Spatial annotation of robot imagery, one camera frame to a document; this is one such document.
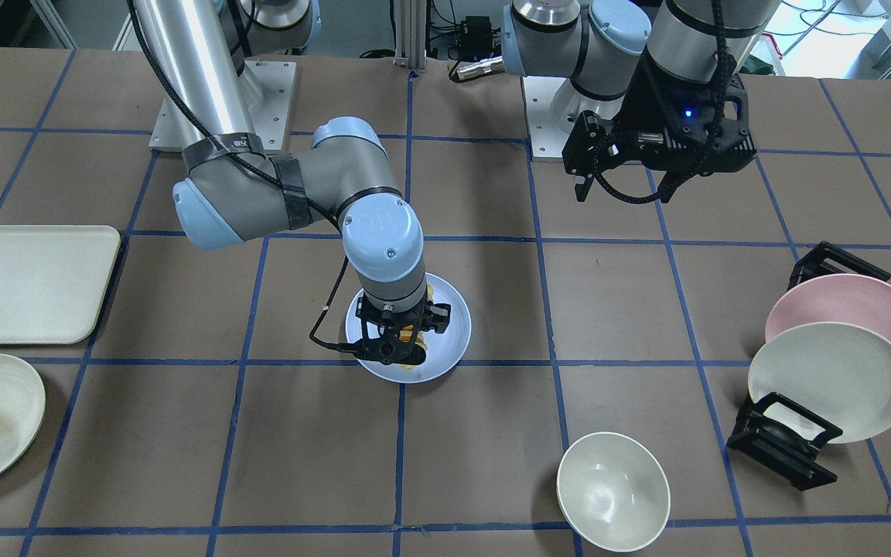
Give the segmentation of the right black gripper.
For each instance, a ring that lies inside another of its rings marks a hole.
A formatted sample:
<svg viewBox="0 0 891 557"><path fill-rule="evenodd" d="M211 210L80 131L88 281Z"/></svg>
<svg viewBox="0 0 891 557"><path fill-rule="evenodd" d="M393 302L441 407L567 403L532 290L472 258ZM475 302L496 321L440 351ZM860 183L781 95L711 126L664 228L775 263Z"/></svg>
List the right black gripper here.
<svg viewBox="0 0 891 557"><path fill-rule="evenodd" d="M409 360L410 343L402 343L398 334L402 327L413 325L417 330L444 333L449 327L452 306L431 303L424 295L417 306L394 313L389 306L375 306L366 296L356 302L356 318L360 321L362 337L353 342L353 356L381 364L398 364Z"/></svg>

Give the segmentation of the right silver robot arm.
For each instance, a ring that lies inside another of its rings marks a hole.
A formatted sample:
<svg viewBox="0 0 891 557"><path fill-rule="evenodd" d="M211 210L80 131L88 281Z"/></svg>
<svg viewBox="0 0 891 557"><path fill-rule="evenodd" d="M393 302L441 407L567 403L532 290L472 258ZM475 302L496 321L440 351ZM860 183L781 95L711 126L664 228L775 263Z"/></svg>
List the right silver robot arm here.
<svg viewBox="0 0 891 557"><path fill-rule="evenodd" d="M424 233L404 200L386 149L357 117L319 127L312 147L269 155L255 133L218 15L210 1L130 1L139 46L196 137L183 148L188 176L172 190L190 242L223 249L325 220L339 231L344 267L357 272L360 339L321 346L360 361L423 364L423 332L448 330L450 306L428 297Z"/></svg>

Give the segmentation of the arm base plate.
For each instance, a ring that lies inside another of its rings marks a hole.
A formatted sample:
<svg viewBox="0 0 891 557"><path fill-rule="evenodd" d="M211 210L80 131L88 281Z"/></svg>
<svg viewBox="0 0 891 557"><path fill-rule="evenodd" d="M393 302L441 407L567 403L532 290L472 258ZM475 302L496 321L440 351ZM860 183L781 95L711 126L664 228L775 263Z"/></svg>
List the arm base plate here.
<svg viewBox="0 0 891 557"><path fill-rule="evenodd" d="M531 152L542 162L562 161L563 148L581 111L609 119L623 104L622 97L609 101L587 97L567 78L523 77L522 85Z"/></svg>
<svg viewBox="0 0 891 557"><path fill-rule="evenodd" d="M284 151L295 88L297 64L293 61L245 61L238 78L241 94L250 113L252 128L266 155ZM200 140L198 131L168 97L163 99L153 126L149 148L179 154Z"/></svg>

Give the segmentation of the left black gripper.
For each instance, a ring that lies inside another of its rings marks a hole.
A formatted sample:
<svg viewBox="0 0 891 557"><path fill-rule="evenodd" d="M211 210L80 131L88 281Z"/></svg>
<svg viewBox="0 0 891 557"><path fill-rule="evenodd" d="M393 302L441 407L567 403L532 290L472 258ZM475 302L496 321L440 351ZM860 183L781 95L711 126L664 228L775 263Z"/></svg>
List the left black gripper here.
<svg viewBox="0 0 891 557"><path fill-rule="evenodd" d="M612 118L583 111L562 151L565 172L574 176L574 195L587 200L595 176L625 162L640 162L655 172L667 172L655 193L668 203L676 190L694 176L697 154L708 148L700 173L735 173L757 156L749 130L747 94L739 75L729 78L725 101L736 116L722 116L720 134L711 137L715 117L713 81L697 84L662 70L643 54L623 104Z"/></svg>

